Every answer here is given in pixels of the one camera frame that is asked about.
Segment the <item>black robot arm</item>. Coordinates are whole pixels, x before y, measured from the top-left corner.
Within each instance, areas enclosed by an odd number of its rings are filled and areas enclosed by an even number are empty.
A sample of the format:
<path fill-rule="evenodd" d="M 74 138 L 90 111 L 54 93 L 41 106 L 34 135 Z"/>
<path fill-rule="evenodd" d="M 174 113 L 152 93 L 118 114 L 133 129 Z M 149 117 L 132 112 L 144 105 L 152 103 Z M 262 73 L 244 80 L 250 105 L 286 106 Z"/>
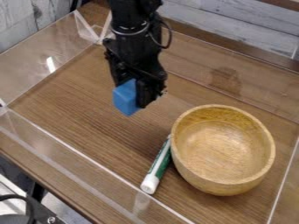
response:
<path fill-rule="evenodd" d="M 162 94 L 166 72 L 158 54 L 172 43 L 172 29 L 158 15 L 162 0 L 106 0 L 110 31 L 104 38 L 109 72 L 118 88 L 132 83 L 133 105 L 144 109 Z"/>

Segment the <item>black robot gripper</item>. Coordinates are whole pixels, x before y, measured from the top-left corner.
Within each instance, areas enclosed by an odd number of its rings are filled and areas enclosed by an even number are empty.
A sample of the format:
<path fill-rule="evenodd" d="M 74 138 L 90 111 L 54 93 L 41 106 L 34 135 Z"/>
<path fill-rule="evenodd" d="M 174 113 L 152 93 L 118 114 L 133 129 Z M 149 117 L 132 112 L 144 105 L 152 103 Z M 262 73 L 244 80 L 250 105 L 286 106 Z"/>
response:
<path fill-rule="evenodd" d="M 114 86 L 136 78 L 136 106 L 150 104 L 165 89 L 166 74 L 158 62 L 162 45 L 162 20 L 145 20 L 138 26 L 112 23 L 114 38 L 104 39 L 106 61 Z"/>

